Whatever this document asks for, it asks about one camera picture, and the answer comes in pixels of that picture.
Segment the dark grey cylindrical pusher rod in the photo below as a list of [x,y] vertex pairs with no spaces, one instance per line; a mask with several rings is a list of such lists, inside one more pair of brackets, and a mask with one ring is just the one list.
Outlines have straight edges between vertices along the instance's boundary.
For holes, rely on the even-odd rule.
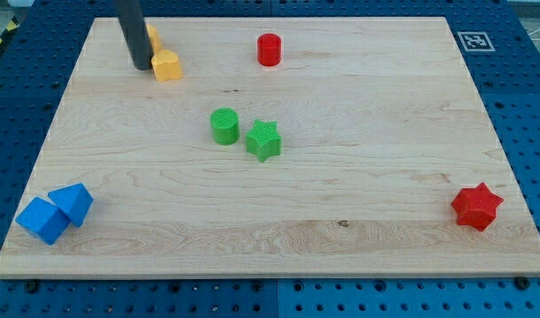
[[140,71],[149,70],[153,49],[143,17],[141,1],[114,0],[114,6],[134,67]]

